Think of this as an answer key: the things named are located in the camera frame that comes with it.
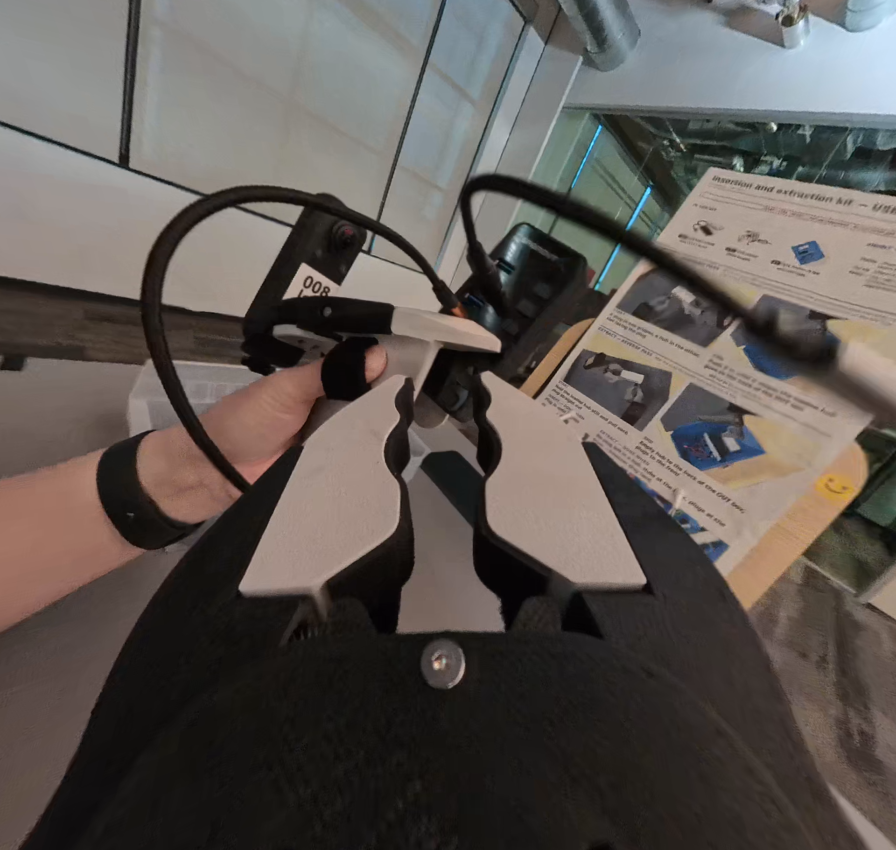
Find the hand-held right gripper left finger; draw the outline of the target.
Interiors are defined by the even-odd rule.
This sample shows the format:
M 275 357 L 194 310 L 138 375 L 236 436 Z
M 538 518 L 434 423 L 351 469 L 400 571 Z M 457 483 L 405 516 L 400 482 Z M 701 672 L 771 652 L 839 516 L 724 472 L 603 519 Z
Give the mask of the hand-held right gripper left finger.
M 239 584 L 247 599 L 327 599 L 332 583 L 408 526 L 405 470 L 415 388 L 392 376 L 327 405 Z

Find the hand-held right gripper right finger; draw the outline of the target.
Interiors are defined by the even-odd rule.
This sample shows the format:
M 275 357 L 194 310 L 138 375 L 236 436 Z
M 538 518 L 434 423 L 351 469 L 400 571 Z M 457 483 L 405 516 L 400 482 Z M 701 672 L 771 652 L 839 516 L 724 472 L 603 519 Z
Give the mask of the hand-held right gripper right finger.
M 485 537 L 571 589 L 638 592 L 647 579 L 581 436 L 491 373 L 475 388 Z

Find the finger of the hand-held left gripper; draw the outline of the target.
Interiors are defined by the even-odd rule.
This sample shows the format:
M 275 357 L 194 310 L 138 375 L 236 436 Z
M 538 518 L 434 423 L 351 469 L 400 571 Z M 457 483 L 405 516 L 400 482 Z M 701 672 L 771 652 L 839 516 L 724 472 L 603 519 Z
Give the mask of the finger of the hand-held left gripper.
M 390 319 L 390 334 L 457 352 L 498 355 L 503 350 L 501 340 L 480 324 L 423 310 L 395 308 Z

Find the black usb hub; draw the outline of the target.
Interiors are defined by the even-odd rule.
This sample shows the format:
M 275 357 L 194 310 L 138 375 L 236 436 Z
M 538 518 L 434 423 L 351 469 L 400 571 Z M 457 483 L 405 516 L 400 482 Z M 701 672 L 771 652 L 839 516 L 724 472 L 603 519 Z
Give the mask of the black usb hub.
M 436 357 L 418 399 L 426 428 L 438 427 L 442 417 L 473 420 L 472 384 L 480 373 L 520 388 L 553 345 L 556 327 L 589 292 L 585 258 L 532 225 L 514 227 L 490 259 L 503 285 L 504 310 L 486 303 L 475 274 L 460 287 L 459 300 L 472 323 L 498 337 L 501 350 L 444 350 Z

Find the person's left hand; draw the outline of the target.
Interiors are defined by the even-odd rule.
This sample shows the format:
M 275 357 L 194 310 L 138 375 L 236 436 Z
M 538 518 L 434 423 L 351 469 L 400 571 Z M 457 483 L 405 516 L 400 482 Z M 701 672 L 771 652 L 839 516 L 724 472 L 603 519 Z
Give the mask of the person's left hand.
M 267 376 L 200 417 L 208 438 L 247 483 L 294 444 L 325 396 L 320 373 L 333 357 Z M 241 498 L 182 427 L 155 431 L 140 443 L 137 475 L 146 496 L 176 522 L 202 524 Z

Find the instruction poster board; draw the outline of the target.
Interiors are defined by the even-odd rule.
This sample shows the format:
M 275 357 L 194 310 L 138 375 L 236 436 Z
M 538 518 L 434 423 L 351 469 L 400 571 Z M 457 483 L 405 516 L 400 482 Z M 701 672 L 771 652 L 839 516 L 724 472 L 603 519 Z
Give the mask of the instruction poster board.
M 894 422 L 894 197 L 711 168 L 659 236 L 829 370 L 641 264 L 540 399 L 668 513 L 751 607 L 857 496 L 868 410 Z

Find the black wristband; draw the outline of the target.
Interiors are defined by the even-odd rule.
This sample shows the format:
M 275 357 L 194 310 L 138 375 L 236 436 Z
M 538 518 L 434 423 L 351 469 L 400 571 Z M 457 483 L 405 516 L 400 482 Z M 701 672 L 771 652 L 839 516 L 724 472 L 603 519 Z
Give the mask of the black wristband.
M 203 527 L 168 518 L 140 483 L 137 459 L 150 431 L 107 448 L 96 466 L 96 493 L 106 519 L 116 532 L 140 552 L 159 552 Z

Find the frosted glass partition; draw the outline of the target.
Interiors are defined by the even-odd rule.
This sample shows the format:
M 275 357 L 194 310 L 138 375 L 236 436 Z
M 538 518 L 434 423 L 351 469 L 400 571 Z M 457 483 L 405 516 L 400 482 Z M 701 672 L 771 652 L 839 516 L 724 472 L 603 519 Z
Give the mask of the frosted glass partition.
M 452 279 L 556 0 L 2 0 L 2 277 L 135 297 L 237 184 L 330 193 Z

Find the silver ventilation duct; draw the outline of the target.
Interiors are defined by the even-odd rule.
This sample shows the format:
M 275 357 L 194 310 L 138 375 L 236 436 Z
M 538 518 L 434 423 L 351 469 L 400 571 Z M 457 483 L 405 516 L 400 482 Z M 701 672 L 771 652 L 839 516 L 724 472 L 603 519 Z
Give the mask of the silver ventilation duct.
M 613 72 L 633 56 L 641 30 L 628 0 L 558 0 L 590 66 Z

